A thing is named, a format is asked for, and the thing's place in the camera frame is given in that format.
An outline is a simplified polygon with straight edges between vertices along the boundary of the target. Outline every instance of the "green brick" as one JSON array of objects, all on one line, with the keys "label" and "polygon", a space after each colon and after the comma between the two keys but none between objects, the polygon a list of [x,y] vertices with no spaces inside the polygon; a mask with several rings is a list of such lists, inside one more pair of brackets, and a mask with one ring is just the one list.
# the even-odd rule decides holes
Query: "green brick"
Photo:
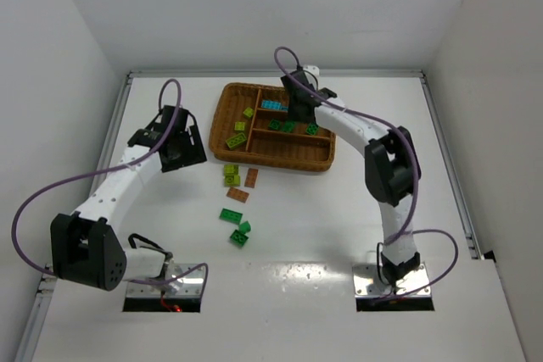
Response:
[{"label": "green brick", "polygon": [[245,221],[239,226],[238,230],[245,235],[246,233],[251,232],[251,224]]},{"label": "green brick", "polygon": [[224,185],[226,187],[239,187],[241,185],[241,177],[239,175],[227,175],[224,177]]},{"label": "green brick", "polygon": [[230,235],[230,242],[238,245],[241,248],[244,246],[248,239],[249,237],[247,235],[244,235],[240,231],[234,231],[232,235]]},{"label": "green brick", "polygon": [[241,146],[245,142],[247,142],[247,137],[245,136],[245,133],[238,133],[236,136],[232,136],[227,139],[227,145],[230,150]]},{"label": "green brick", "polygon": [[224,175],[236,175],[239,173],[237,164],[224,164]]},{"label": "green brick", "polygon": [[236,211],[231,211],[230,209],[223,208],[221,211],[221,215],[219,215],[219,219],[226,220],[228,222],[232,222],[233,224],[239,225],[239,222],[241,222],[241,217],[243,214],[240,214]]},{"label": "green brick", "polygon": [[293,122],[292,120],[287,120],[281,130],[287,133],[292,133],[294,131],[295,126],[296,126],[296,122]]},{"label": "green brick", "polygon": [[272,129],[274,131],[278,131],[281,127],[281,122],[279,120],[271,120],[270,125],[268,125],[268,129]]},{"label": "green brick", "polygon": [[316,135],[316,132],[319,130],[319,126],[316,123],[311,123],[309,126],[307,126],[307,129],[305,129],[305,133],[308,135]]},{"label": "green brick", "polygon": [[246,108],[244,110],[244,116],[247,118],[247,119],[251,119],[253,117],[253,115],[255,114],[255,111],[252,109],[252,108]]}]

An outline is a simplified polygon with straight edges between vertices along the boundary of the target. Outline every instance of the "gray wall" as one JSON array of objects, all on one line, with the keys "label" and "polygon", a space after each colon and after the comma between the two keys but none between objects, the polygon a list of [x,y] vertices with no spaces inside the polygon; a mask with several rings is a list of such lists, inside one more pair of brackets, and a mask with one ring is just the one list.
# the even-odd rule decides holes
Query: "gray wall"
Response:
[{"label": "gray wall", "polygon": [[461,0],[74,0],[109,61],[270,68],[277,45],[327,68],[420,69]]},{"label": "gray wall", "polygon": [[531,361],[543,360],[542,27],[543,0],[465,0],[428,70],[475,226],[495,251]]},{"label": "gray wall", "polygon": [[[95,167],[120,79],[71,0],[0,0],[0,10],[0,360],[11,361],[39,280],[11,246],[11,220],[39,187]],[[29,207],[19,236],[34,260],[50,259],[51,219],[89,187]]]}]

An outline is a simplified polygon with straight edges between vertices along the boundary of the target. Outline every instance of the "white table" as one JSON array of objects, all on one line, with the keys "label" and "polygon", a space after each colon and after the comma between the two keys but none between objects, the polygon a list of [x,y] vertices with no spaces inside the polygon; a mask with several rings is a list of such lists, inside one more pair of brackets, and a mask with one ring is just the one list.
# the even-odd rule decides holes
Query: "white table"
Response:
[{"label": "white table", "polygon": [[[111,163],[154,116],[164,80],[133,79]],[[223,163],[207,148],[216,103],[229,82],[280,81],[179,80],[208,162],[155,178],[129,211],[119,239],[137,232],[178,262],[207,261],[201,313],[122,313],[125,285],[101,292],[59,281],[34,360],[524,360],[494,264],[471,259],[467,249],[419,78],[321,78],[349,107],[410,130],[423,173],[415,227],[447,230],[459,243],[458,265],[434,287],[435,311],[416,313],[356,313],[350,267],[375,259],[383,237],[354,148],[338,138],[332,168],[321,174],[261,167],[249,201],[238,203],[225,196]],[[175,102],[173,90],[165,102]],[[241,167],[243,179],[247,166]],[[241,250],[228,241],[233,227],[218,220],[223,207],[243,212],[253,226]],[[442,236],[418,236],[417,245],[430,278],[451,261],[451,243]]]}]

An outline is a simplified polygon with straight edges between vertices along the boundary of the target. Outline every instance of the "wicker basket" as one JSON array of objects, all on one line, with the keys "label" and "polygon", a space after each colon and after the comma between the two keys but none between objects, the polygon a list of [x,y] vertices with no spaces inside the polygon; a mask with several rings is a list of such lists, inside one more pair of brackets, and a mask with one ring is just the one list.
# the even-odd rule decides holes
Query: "wicker basket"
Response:
[{"label": "wicker basket", "polygon": [[[296,123],[292,133],[268,129],[271,120],[284,123],[287,112],[263,109],[263,100],[288,106],[288,94],[282,87],[243,83],[225,86],[217,104],[210,133],[210,149],[219,160],[262,164],[284,169],[326,171],[333,162],[336,136],[326,129],[317,134],[305,134],[307,124]],[[246,108],[255,112],[251,119],[244,117]],[[245,122],[247,142],[233,150],[226,139],[235,136],[235,122]]]}]

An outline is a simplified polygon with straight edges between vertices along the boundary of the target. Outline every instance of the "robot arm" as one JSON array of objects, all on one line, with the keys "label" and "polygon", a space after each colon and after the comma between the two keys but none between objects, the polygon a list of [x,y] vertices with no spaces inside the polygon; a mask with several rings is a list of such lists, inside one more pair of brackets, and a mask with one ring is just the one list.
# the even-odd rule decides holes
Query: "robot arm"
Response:
[{"label": "robot arm", "polygon": [[[318,75],[318,69],[308,70]],[[306,71],[297,69],[291,75],[301,84],[315,89],[310,78],[305,75]],[[320,127],[336,133],[365,158],[366,185],[378,200],[383,222],[383,276],[395,286],[398,280],[420,265],[420,254],[410,233],[412,224],[401,237],[386,243],[387,238],[400,232],[411,207],[412,168],[401,141],[394,133],[375,126],[369,120],[346,114],[317,101],[308,92],[299,89],[287,76],[282,78],[282,82],[290,97],[289,120],[316,122]],[[345,106],[335,92],[327,88],[316,92],[338,106]],[[403,127],[399,129],[412,147],[409,132]]]},{"label": "robot arm", "polygon": [[171,255],[159,248],[123,248],[116,233],[139,193],[155,175],[206,160],[196,122],[186,130],[186,109],[180,109],[165,143],[144,161],[130,166],[148,153],[162,137],[173,107],[164,106],[145,128],[128,142],[118,165],[126,168],[109,173],[96,192],[70,215],[59,214],[51,224],[53,270],[57,277],[103,290],[113,290],[121,281],[158,277]]}]

